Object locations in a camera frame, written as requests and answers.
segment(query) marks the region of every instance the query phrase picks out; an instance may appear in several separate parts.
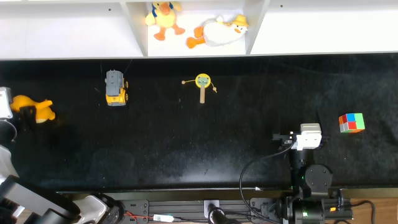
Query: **black table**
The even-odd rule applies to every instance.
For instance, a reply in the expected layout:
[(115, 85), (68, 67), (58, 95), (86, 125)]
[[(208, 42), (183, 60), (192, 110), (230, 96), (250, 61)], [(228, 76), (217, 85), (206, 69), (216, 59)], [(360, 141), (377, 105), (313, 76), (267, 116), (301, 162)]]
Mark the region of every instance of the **black table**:
[[(109, 107), (105, 73), (125, 73), (129, 104)], [(53, 101), (55, 121), (8, 148), (19, 175), (55, 190), (236, 188), (243, 166), (277, 152), (271, 134), (320, 115), (329, 143), (315, 153), (334, 187), (398, 184), (398, 55), (0, 63), (13, 95)], [(199, 104), (194, 79), (217, 87)], [(341, 134), (338, 117), (363, 113), (366, 130)], [(283, 156), (254, 164), (246, 187), (290, 187)]]

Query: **yellow drum head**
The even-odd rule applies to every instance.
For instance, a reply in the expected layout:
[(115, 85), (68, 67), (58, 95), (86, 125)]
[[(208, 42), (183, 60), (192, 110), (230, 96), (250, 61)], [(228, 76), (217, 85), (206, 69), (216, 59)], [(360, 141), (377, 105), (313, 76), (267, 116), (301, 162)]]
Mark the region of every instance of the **yellow drum head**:
[(196, 78), (195, 78), (195, 83), (197, 84), (197, 87), (201, 87), (202, 85), (205, 86), (205, 88), (210, 86), (211, 80), (210, 80), (210, 76), (208, 76), (207, 74), (199, 74)]

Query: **white shelf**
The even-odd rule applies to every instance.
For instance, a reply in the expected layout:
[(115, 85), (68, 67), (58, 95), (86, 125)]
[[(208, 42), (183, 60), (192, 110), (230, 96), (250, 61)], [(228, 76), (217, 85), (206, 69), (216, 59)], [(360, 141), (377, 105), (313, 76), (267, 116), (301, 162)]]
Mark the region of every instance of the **white shelf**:
[(142, 57), (118, 3), (1, 6), (0, 30), (1, 59)]
[[(0, 0), (0, 59), (225, 57), (398, 52), (397, 0), (183, 0), (177, 24), (146, 26), (148, 0)], [(208, 19), (244, 14), (245, 38), (189, 49)]]

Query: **white duck plush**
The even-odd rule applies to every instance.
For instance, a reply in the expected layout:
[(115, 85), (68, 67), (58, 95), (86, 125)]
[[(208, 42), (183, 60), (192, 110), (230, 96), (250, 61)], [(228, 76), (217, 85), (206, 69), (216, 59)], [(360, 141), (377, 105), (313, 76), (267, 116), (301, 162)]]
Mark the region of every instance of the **white duck plush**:
[(217, 19), (206, 21), (203, 26), (194, 30), (195, 37), (187, 39), (187, 46), (192, 49), (198, 44), (206, 43), (209, 46), (216, 47), (234, 42), (240, 39), (248, 31), (249, 24), (244, 15), (236, 16), (231, 23), (225, 23), (219, 16)]

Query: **yellow duck plush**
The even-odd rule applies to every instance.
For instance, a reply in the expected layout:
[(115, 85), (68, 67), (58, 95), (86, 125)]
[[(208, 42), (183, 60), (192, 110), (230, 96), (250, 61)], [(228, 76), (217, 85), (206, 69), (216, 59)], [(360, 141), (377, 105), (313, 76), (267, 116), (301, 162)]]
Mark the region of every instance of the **yellow duck plush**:
[(145, 18), (145, 23), (148, 26), (156, 24), (160, 27), (160, 32), (154, 35), (157, 40), (165, 39), (164, 34), (168, 28), (173, 28), (176, 35), (185, 32), (185, 29), (176, 24), (177, 15), (174, 9), (181, 11), (181, 4), (178, 2), (152, 2), (152, 11)]
[(12, 99), (10, 107), (13, 111), (19, 113), (21, 108), (26, 106), (36, 107), (36, 123), (43, 123), (46, 120), (55, 119), (55, 113), (50, 109), (51, 100), (45, 100), (41, 103), (34, 102), (27, 96), (19, 95)]

